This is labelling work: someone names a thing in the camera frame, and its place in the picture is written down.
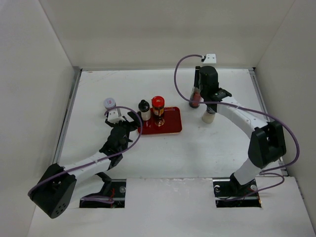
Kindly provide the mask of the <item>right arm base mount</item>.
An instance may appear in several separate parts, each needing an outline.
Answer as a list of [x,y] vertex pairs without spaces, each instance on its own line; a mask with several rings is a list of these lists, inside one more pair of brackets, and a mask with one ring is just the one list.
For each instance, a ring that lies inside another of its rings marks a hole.
[[257,191],[257,183],[252,180],[238,191],[233,191],[229,179],[213,179],[215,204],[217,208],[261,208],[261,201]]

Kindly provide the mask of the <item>silver lid white shaker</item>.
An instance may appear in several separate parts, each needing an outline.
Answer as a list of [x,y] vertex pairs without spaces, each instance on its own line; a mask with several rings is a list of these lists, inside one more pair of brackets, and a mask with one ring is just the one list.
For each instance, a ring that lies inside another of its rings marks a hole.
[[203,116],[202,116],[202,121],[207,123],[207,124],[211,124],[213,123],[214,119],[215,119],[215,113],[213,112],[209,112],[209,111],[205,111]]

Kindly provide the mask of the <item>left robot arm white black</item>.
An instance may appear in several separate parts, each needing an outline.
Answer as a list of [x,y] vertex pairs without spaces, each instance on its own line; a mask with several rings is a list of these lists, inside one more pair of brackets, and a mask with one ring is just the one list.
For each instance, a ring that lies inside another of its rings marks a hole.
[[140,136],[132,141],[129,135],[132,131],[143,129],[141,113],[130,109],[127,114],[133,121],[125,118],[116,123],[106,121],[112,128],[111,133],[94,155],[70,165],[50,165],[39,182],[29,190],[30,200],[51,219],[60,216],[71,203],[77,184],[114,168],[121,161],[122,154],[138,142]]

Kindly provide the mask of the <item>white lid paste jar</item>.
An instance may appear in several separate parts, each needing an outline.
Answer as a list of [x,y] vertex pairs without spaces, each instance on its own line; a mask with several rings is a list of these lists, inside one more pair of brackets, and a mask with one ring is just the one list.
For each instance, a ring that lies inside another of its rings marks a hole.
[[106,110],[109,110],[113,107],[116,106],[116,101],[114,100],[114,98],[106,98],[103,102],[103,105],[105,107]]

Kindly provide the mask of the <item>black cap white bottle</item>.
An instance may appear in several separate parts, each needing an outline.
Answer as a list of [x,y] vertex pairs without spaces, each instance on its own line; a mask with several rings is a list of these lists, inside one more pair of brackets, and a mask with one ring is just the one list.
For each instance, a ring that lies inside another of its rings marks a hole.
[[138,104],[138,109],[141,112],[143,121],[148,121],[151,118],[150,105],[146,100],[141,100]]

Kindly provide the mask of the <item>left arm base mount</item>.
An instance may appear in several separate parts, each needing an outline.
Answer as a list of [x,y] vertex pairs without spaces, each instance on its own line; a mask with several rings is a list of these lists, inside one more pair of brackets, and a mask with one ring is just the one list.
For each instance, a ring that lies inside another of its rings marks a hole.
[[79,201],[79,208],[125,208],[126,179],[112,179],[104,172],[97,173],[103,186]]

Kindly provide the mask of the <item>tall dark sauce bottle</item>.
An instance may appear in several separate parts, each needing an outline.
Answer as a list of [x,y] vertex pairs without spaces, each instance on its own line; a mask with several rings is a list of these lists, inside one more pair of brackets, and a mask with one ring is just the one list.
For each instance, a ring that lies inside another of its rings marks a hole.
[[201,101],[200,89],[198,87],[193,86],[191,95],[190,95],[190,102],[189,106],[191,108],[198,108],[199,102]]

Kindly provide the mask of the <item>red lid chili sauce jar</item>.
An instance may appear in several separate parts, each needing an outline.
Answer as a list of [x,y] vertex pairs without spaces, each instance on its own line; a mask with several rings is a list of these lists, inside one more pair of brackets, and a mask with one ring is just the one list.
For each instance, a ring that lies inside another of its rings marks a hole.
[[164,124],[164,106],[165,100],[162,96],[152,98],[153,116],[157,126],[163,126]]

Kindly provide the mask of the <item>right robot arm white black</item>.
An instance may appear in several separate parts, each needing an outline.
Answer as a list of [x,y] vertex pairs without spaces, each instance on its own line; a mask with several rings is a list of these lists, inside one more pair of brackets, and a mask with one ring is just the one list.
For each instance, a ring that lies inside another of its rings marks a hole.
[[220,88],[218,73],[212,66],[196,67],[195,85],[206,104],[202,116],[205,123],[212,123],[215,115],[220,114],[240,128],[250,139],[248,158],[236,170],[229,181],[229,190],[241,195],[247,185],[270,163],[286,153],[282,124],[257,118],[242,107],[230,92]]

